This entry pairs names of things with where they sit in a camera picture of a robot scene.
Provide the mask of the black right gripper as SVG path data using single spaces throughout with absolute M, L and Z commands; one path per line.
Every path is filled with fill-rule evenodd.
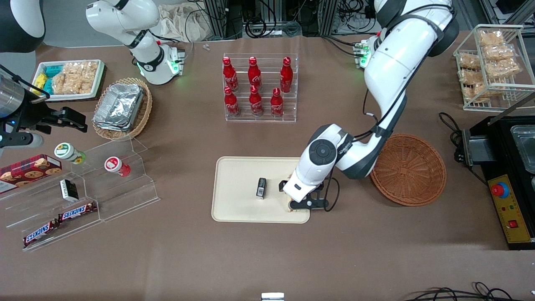
M 51 133 L 51 126 L 61 128 L 74 128 L 80 132 L 87 133 L 88 125 L 85 122 L 85 115 L 78 111 L 63 107 L 53 110 L 45 102 L 32 103 L 38 96 L 30 91 L 24 92 L 24 98 L 20 107 L 11 114 L 11 126 L 13 130 L 30 129 L 39 131 L 45 135 Z

